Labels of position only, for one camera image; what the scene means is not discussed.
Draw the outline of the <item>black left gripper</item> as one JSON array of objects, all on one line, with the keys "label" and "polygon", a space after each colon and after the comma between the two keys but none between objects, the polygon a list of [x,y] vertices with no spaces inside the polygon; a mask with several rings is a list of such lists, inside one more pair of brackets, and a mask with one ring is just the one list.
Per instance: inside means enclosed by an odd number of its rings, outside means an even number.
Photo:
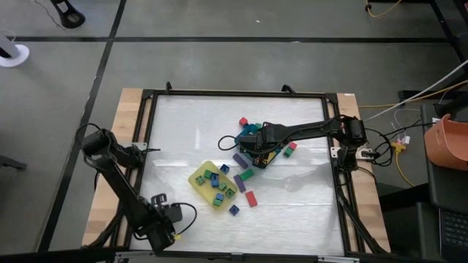
[{"label": "black left gripper", "polygon": [[[167,201],[166,194],[160,194],[152,196],[151,204],[153,206],[157,206],[158,204],[162,205]],[[164,214],[170,219],[172,223],[179,222],[183,219],[183,213],[181,209],[181,205],[179,203],[173,203],[170,205],[163,205],[163,212]]]}]

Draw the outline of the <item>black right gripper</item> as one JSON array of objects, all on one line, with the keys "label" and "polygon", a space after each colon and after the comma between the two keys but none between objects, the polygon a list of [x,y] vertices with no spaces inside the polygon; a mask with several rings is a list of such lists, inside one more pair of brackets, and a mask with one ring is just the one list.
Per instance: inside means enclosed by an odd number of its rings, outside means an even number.
[{"label": "black right gripper", "polygon": [[[276,142],[276,146],[282,145],[283,141],[289,135],[288,128],[281,124],[267,123],[263,126],[263,129],[259,130],[255,137],[242,137],[240,138],[241,144],[246,143],[248,146],[252,146],[255,150],[260,150],[267,145],[272,145]],[[274,158],[268,163],[267,159],[264,160],[264,165],[267,167]],[[262,164],[262,159],[258,155],[252,155],[252,165],[259,167]]]}]

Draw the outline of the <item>teal plastic bin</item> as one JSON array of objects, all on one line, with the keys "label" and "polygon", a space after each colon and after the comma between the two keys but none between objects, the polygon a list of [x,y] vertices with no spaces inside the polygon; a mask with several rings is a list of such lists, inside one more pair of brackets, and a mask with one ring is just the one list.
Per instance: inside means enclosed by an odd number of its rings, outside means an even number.
[{"label": "teal plastic bin", "polygon": [[263,162],[268,157],[268,155],[270,153],[275,153],[276,154],[275,158],[276,158],[281,153],[284,146],[283,145],[276,146],[276,142],[275,142],[272,145],[267,145],[266,147],[261,148],[260,150],[255,150],[252,146],[246,145],[246,143],[241,144],[241,141],[240,141],[240,138],[242,137],[255,137],[257,133],[259,132],[259,130],[261,129],[263,129],[263,126],[262,128],[258,129],[255,126],[255,124],[247,124],[243,126],[243,130],[235,137],[234,141],[240,153],[243,154],[251,163],[252,163],[252,155],[260,156],[262,159],[262,164],[257,168],[265,169],[266,167]]}]

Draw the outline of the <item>yellow translucent plastic bin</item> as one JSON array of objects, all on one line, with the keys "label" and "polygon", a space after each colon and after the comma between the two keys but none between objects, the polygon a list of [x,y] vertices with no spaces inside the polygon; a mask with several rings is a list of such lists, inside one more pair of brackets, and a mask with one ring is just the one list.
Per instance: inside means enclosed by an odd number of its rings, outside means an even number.
[{"label": "yellow translucent plastic bin", "polygon": [[[211,179],[205,178],[205,182],[203,185],[198,185],[195,181],[195,178],[199,176],[203,176],[206,170],[212,171],[212,173],[216,173],[219,175],[219,184],[226,183],[227,188],[224,191],[220,191],[218,188],[213,188],[211,186]],[[212,161],[205,161],[200,167],[198,167],[188,178],[189,184],[192,188],[213,208],[216,210],[222,210],[226,207],[230,207],[230,203],[236,198],[239,193],[237,185],[231,181],[231,179],[226,176]],[[226,191],[231,188],[234,190],[235,195],[232,198],[226,197]],[[222,200],[222,205],[217,207],[213,205],[213,200],[216,199],[216,194],[224,194],[224,199]]]}]

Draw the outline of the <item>black rig crossbar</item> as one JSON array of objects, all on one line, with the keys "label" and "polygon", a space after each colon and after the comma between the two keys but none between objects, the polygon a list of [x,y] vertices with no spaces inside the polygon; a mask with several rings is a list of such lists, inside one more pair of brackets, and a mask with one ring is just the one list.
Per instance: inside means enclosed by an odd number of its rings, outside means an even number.
[{"label": "black rig crossbar", "polygon": [[418,259],[412,257],[396,256],[392,254],[363,254],[349,252],[344,256],[317,256],[317,255],[287,255],[287,254],[243,254],[243,253],[208,253],[208,252],[187,252],[187,251],[146,251],[128,250],[125,247],[112,248],[80,248],[63,251],[40,251],[26,254],[0,255],[0,263],[92,263],[110,261],[115,259],[133,259],[138,257],[168,257],[168,258],[194,258],[194,259],[223,259],[234,262],[249,262],[254,260],[292,260],[313,262],[334,262],[343,260],[351,263],[468,263],[468,258],[464,260],[433,260]]}]

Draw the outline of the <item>black chair leg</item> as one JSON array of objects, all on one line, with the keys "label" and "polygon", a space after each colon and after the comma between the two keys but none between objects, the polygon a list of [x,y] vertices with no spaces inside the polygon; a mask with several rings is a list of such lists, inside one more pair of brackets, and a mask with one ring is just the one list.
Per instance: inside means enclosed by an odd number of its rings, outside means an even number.
[{"label": "black chair leg", "polygon": [[0,167],[10,167],[17,170],[25,170],[27,165],[9,157],[0,155]]}]

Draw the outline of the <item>orange plastic bucket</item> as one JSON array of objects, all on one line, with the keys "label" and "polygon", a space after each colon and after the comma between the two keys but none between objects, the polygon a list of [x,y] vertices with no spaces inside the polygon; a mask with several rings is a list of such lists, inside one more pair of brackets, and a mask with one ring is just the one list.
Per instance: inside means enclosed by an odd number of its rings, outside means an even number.
[{"label": "orange plastic bucket", "polygon": [[424,134],[426,155],[439,167],[468,171],[468,123],[444,115]]}]

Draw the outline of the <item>black side desk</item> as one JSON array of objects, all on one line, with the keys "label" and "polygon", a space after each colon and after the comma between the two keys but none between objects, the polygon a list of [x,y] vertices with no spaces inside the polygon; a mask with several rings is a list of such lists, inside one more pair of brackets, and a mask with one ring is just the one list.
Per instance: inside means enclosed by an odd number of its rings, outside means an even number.
[{"label": "black side desk", "polygon": [[[430,127],[443,116],[434,106],[423,105],[422,120]],[[468,215],[468,171],[439,167],[431,163],[426,155],[428,183],[397,191],[380,197],[383,212],[394,212],[408,207],[414,208],[418,216],[418,233],[422,256],[440,254],[439,210],[449,210]]]}]

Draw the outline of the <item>white stand base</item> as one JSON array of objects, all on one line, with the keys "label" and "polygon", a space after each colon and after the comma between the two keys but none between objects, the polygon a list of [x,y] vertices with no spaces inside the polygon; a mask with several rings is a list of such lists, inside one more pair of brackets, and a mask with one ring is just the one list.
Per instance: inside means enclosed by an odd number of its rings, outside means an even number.
[{"label": "white stand base", "polygon": [[5,35],[0,33],[0,66],[13,68],[23,64],[30,55],[25,45],[14,44]]}]

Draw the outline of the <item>black stand base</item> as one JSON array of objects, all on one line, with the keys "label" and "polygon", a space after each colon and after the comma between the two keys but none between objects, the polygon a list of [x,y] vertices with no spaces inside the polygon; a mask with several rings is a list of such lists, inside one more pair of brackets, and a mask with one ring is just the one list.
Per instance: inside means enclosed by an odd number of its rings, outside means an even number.
[{"label": "black stand base", "polygon": [[86,17],[70,3],[69,0],[50,0],[58,13],[61,25],[67,29],[74,29],[82,26]]}]

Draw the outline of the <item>black keyboard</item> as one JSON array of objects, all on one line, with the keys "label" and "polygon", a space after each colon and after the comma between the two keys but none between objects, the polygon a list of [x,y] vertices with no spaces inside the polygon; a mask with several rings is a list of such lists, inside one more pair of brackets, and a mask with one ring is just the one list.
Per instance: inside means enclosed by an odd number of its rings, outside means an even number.
[{"label": "black keyboard", "polygon": [[468,215],[439,210],[440,254],[450,263],[468,263]]}]

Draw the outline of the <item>black diagonal frame strut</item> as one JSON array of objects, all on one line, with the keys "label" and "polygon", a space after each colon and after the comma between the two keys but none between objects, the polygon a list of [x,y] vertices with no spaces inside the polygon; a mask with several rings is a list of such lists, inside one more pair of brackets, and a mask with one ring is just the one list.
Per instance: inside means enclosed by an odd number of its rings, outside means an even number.
[{"label": "black diagonal frame strut", "polygon": [[339,184],[338,189],[336,190],[338,195],[338,203],[344,208],[348,217],[350,218],[355,231],[358,233],[358,236],[367,244],[373,254],[386,254],[387,251],[384,250],[378,242],[371,236],[367,228],[364,226],[362,221],[359,218],[356,209],[350,204],[346,196],[344,195],[342,185]]},{"label": "black diagonal frame strut", "polygon": [[92,208],[82,240],[83,248],[106,248],[122,245],[122,223],[126,223],[122,204],[115,208]]}]

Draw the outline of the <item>black desk frame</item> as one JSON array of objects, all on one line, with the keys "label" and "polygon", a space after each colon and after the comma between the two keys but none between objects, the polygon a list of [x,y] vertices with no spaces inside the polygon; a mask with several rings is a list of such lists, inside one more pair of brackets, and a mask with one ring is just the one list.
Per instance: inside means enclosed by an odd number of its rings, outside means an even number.
[{"label": "black desk frame", "polygon": [[458,60],[460,62],[466,61],[466,58],[460,48],[460,42],[458,40],[458,37],[453,34],[453,32],[450,29],[450,26],[448,22],[446,21],[444,15],[442,14],[442,11],[438,7],[437,3],[435,0],[429,0],[429,4],[431,5],[431,8],[434,12],[434,14],[437,17],[437,20],[445,34],[446,40],[450,44],[450,46],[453,48],[453,51],[455,52]]}]

